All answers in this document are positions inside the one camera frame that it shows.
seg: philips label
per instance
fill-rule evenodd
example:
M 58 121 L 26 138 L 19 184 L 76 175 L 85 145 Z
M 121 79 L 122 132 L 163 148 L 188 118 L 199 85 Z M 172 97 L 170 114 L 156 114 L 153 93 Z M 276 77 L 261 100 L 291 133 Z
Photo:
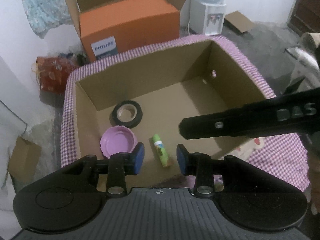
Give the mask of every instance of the philips label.
M 114 36 L 92 43 L 91 48 L 97 59 L 118 54 Z

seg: gray ribbed panel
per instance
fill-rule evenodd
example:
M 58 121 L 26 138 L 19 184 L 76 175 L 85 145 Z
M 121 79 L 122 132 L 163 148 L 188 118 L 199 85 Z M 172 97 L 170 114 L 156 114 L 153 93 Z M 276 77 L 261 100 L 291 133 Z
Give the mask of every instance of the gray ribbed panel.
M 134 188 L 124 198 L 107 201 L 90 223 L 60 235 L 22 231 L 15 240 L 307 240 L 297 229 L 260 234 L 225 219 L 210 200 L 190 195 L 188 189 Z

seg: green glue stick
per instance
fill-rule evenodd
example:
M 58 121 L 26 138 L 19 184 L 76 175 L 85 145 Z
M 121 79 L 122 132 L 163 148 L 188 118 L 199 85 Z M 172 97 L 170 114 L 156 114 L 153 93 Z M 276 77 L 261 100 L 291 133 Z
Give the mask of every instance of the green glue stick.
M 169 155 L 167 154 L 167 151 L 165 150 L 164 145 L 163 145 L 162 141 L 160 140 L 159 135 L 157 135 L 157 134 L 154 135 L 152 137 L 152 139 L 153 139 L 153 144 L 155 145 L 155 148 L 156 148 L 157 153 L 159 155 L 162 166 L 165 168 L 171 166 L 172 161 L 171 161 Z

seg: purple plastic lid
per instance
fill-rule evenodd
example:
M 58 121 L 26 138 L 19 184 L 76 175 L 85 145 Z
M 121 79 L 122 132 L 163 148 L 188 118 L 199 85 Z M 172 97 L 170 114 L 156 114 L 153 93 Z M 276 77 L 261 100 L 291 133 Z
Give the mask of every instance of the purple plastic lid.
M 114 126 L 102 135 L 100 149 L 105 157 L 110 158 L 115 153 L 132 152 L 137 143 L 137 138 L 129 128 Z

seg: light blue floral fabric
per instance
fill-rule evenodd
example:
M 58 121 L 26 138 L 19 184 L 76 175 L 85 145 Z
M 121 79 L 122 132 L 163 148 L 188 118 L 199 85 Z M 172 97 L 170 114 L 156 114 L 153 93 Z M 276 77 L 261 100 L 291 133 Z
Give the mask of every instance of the light blue floral fabric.
M 32 30 L 40 37 L 61 24 L 71 23 L 65 0 L 22 0 Z

